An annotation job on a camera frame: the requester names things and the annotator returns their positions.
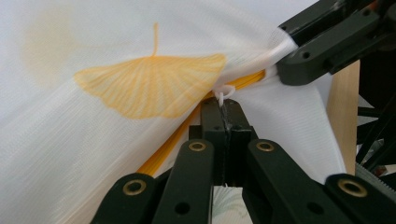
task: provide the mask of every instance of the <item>wooden block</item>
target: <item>wooden block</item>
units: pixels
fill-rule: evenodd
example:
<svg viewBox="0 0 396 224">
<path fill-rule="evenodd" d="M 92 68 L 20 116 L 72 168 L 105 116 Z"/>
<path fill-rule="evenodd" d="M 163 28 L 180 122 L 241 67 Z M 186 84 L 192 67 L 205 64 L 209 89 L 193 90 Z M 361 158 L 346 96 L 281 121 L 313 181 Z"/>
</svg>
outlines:
<svg viewBox="0 0 396 224">
<path fill-rule="evenodd" d="M 327 103 L 332 130 L 341 149 L 346 171 L 355 174 L 360 62 L 334 74 Z"/>
</svg>

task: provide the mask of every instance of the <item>leaf pattern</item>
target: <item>leaf pattern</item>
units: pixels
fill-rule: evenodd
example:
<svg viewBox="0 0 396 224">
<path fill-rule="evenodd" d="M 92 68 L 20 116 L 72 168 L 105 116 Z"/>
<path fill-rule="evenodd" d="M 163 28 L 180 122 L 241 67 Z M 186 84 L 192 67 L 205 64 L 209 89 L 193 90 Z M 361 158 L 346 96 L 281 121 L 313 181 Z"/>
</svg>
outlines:
<svg viewBox="0 0 396 224">
<path fill-rule="evenodd" d="M 240 217 L 245 217 L 248 210 L 244 205 L 242 195 L 233 188 L 215 188 L 213 192 L 213 214 L 212 217 L 234 210 Z"/>
<path fill-rule="evenodd" d="M 223 54 L 188 58 L 151 56 L 82 70 L 77 84 L 129 119 L 177 118 L 212 88 L 226 63 Z"/>
</svg>

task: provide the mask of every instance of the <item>brass grommet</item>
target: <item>brass grommet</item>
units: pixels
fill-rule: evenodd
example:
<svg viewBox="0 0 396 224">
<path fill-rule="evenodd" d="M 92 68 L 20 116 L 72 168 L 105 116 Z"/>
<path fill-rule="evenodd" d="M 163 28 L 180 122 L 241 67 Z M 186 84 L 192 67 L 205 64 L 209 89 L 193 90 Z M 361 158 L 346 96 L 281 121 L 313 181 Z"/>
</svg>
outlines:
<svg viewBox="0 0 396 224">
<path fill-rule="evenodd" d="M 268 142 L 258 142 L 256 144 L 256 148 L 258 148 L 261 151 L 266 151 L 266 152 L 273 151 L 275 149 L 274 146 Z"/>
<path fill-rule="evenodd" d="M 130 187 L 132 186 L 132 184 L 139 184 L 140 188 L 138 189 L 130 189 Z M 129 196 L 134 196 L 137 194 L 140 194 L 141 192 L 145 191 L 146 189 L 146 182 L 141 180 L 141 179 L 136 179 L 136 180 L 131 180 L 128 181 L 124 187 L 122 188 L 122 191 L 124 192 L 124 194 L 129 195 Z"/>
<path fill-rule="evenodd" d="M 364 198 L 367 196 L 367 189 L 360 183 L 357 183 L 350 179 L 339 179 L 338 187 L 343 192 L 358 198 Z"/>
<path fill-rule="evenodd" d="M 201 142 L 193 142 L 189 144 L 189 149 L 192 151 L 202 151 L 206 148 L 206 145 Z"/>
</svg>

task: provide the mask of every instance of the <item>translucent white cloth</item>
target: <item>translucent white cloth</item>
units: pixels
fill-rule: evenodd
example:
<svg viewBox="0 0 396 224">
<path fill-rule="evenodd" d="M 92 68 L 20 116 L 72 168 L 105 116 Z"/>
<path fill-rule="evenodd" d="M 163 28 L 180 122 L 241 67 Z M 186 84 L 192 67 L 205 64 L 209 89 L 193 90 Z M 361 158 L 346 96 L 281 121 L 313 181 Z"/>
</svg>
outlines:
<svg viewBox="0 0 396 224">
<path fill-rule="evenodd" d="M 207 91 L 296 47 L 220 0 L 2 1 L 0 27 L 0 223 L 88 223 Z"/>
</svg>

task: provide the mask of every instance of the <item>screw hole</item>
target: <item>screw hole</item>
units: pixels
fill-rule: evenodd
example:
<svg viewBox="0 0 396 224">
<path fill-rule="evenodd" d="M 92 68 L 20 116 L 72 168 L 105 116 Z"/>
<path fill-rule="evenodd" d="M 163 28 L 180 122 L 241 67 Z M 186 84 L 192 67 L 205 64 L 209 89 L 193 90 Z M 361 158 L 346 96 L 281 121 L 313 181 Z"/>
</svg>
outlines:
<svg viewBox="0 0 396 224">
<path fill-rule="evenodd" d="M 345 193 L 354 197 L 363 198 L 367 196 L 367 189 L 358 182 L 350 179 L 339 179 L 338 187 Z"/>
<path fill-rule="evenodd" d="M 268 145 L 267 143 L 261 143 L 260 147 L 265 148 L 265 149 L 271 148 L 271 146 Z"/>
<path fill-rule="evenodd" d="M 128 181 L 122 188 L 124 194 L 134 196 L 146 189 L 146 182 L 140 179 Z"/>
<path fill-rule="evenodd" d="M 204 143 L 193 142 L 193 143 L 189 144 L 189 149 L 191 149 L 192 151 L 202 151 L 205 148 L 206 148 L 206 145 Z"/>
<path fill-rule="evenodd" d="M 309 52 L 304 52 L 303 53 L 303 58 L 304 59 L 308 59 L 309 57 L 311 57 L 311 54 Z"/>
<path fill-rule="evenodd" d="M 322 206 L 320 206 L 317 203 L 308 203 L 306 207 L 309 209 L 309 211 L 317 214 L 317 215 L 322 215 L 324 213 L 324 210 Z"/>
<path fill-rule="evenodd" d="M 274 146 L 267 142 L 259 142 L 258 144 L 256 144 L 256 148 L 258 148 L 261 151 L 266 151 L 266 152 L 274 150 Z"/>
<path fill-rule="evenodd" d="M 190 205 L 187 203 L 178 203 L 175 206 L 175 212 L 179 215 L 186 215 L 190 212 Z"/>
</svg>

